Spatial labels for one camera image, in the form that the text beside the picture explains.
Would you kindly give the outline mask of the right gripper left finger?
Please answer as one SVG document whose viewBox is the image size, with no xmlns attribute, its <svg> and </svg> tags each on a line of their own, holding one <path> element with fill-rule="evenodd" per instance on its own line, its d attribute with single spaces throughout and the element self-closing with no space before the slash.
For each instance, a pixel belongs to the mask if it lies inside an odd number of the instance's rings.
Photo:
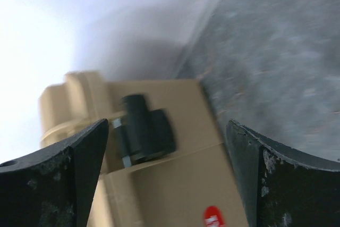
<svg viewBox="0 0 340 227">
<path fill-rule="evenodd" d="M 108 140 L 101 119 L 1 164 L 1 226 L 87 226 Z"/>
</svg>

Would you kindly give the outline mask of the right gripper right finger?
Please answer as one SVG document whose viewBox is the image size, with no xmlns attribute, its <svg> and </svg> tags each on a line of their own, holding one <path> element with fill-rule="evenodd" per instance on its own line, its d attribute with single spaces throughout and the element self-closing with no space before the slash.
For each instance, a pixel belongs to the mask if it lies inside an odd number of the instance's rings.
<svg viewBox="0 0 340 227">
<path fill-rule="evenodd" d="M 339 163 L 229 120 L 226 149 L 249 226 L 339 226 Z"/>
</svg>

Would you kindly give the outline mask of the tan plastic toolbox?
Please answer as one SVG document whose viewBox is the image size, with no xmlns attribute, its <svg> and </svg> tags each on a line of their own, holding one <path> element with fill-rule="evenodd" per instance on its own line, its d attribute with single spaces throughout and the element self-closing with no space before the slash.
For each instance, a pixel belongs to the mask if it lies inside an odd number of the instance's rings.
<svg viewBox="0 0 340 227">
<path fill-rule="evenodd" d="M 247 226 L 233 170 L 214 118 L 196 80 L 108 82 L 96 71 L 70 72 L 40 96 L 49 146 L 89 124 L 124 117 L 123 97 L 145 96 L 163 109 L 175 152 L 125 167 L 110 131 L 89 226 Z"/>
</svg>

